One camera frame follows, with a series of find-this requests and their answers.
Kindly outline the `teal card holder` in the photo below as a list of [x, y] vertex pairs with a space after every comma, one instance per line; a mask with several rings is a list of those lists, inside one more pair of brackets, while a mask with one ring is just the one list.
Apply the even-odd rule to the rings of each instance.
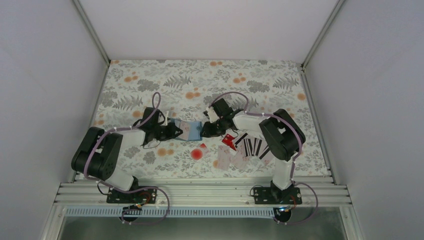
[[172, 118], [170, 122], [174, 123], [175, 126], [182, 131], [182, 133], [179, 133], [176, 137], [177, 140], [185, 142], [202, 140], [201, 130], [203, 128], [203, 124], [201, 121], [183, 121]]

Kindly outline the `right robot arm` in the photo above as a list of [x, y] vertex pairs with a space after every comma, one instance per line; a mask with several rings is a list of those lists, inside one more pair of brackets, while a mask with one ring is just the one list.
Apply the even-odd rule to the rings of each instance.
[[265, 141], [265, 153], [271, 153], [275, 159], [271, 198], [278, 204], [289, 199], [289, 187], [295, 183], [295, 162], [301, 155], [306, 137], [285, 109], [280, 108], [273, 113], [253, 113], [242, 108], [232, 109], [221, 98], [211, 103], [203, 114], [208, 121], [203, 124], [202, 137], [219, 137], [229, 129], [261, 134]]

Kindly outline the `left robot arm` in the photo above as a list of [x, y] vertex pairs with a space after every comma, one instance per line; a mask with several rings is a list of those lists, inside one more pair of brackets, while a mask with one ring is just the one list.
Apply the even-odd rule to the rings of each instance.
[[119, 191], [124, 201], [131, 203], [139, 197], [135, 176], [117, 167], [121, 149], [144, 147], [151, 141], [164, 142], [183, 134], [183, 130], [168, 119], [166, 113], [148, 107], [141, 119], [128, 127], [104, 130], [90, 127], [71, 162], [71, 168], [108, 187]]

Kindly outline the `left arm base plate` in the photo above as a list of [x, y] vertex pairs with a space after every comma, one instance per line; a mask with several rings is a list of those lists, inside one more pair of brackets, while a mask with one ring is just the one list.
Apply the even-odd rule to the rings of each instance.
[[140, 191], [134, 193], [123, 193], [114, 189], [109, 189], [106, 195], [106, 202], [109, 204], [155, 204], [158, 190], [156, 188], [145, 186], [139, 187]]

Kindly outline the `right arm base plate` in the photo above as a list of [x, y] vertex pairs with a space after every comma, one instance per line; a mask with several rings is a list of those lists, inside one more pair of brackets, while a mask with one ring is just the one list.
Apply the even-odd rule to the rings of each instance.
[[298, 187], [279, 188], [256, 186], [251, 195], [256, 205], [301, 205], [302, 195]]

